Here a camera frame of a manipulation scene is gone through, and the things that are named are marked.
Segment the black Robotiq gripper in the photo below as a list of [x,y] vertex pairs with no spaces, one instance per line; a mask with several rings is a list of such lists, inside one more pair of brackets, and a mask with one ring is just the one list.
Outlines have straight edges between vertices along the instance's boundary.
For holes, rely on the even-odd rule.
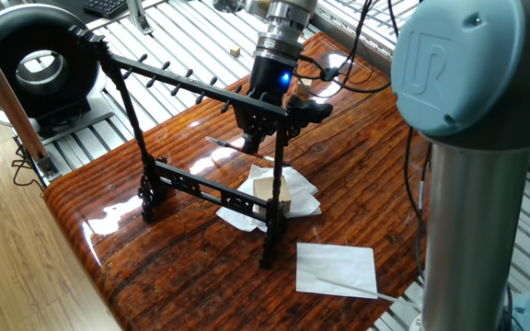
[[[275,106],[282,104],[294,73],[294,66],[256,56],[250,74],[248,96]],[[242,150],[254,154],[267,135],[275,132],[275,119],[242,109],[235,109],[236,124],[243,131]]]

